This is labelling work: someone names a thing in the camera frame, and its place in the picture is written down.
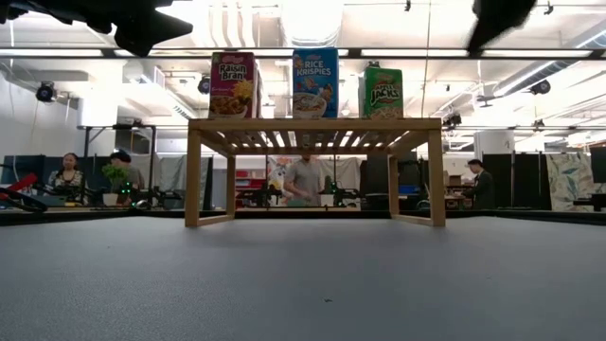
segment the cereal box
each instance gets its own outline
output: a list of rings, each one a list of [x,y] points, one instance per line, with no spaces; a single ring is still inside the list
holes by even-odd
[[[257,117],[257,64],[253,53],[212,54],[208,116]]]
[[[402,118],[401,70],[369,67],[364,75],[364,114],[362,118]]]
[[[338,111],[338,50],[296,49],[293,54],[293,117],[337,117]]]

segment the green plant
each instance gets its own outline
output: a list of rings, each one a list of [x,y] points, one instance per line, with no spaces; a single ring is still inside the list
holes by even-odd
[[[112,183],[112,188],[117,188],[128,176],[128,172],[125,169],[109,164],[103,166],[101,172]]]

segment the shelf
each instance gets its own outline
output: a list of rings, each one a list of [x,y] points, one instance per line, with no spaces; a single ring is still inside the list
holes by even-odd
[[[406,153],[441,131],[439,118],[191,119],[190,134],[224,156]]]

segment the potted plant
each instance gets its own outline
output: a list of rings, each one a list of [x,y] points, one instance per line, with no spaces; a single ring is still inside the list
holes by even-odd
[[[119,190],[120,185],[124,183],[128,176],[128,172],[125,169],[109,164],[103,166],[101,172],[112,183],[113,191]],[[117,204],[117,195],[117,192],[103,194],[103,204],[106,206],[115,206]]]

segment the gray floor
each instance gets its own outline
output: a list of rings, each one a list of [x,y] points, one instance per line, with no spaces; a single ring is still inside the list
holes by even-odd
[[[474,218],[0,228],[0,340],[604,340],[606,229]]]

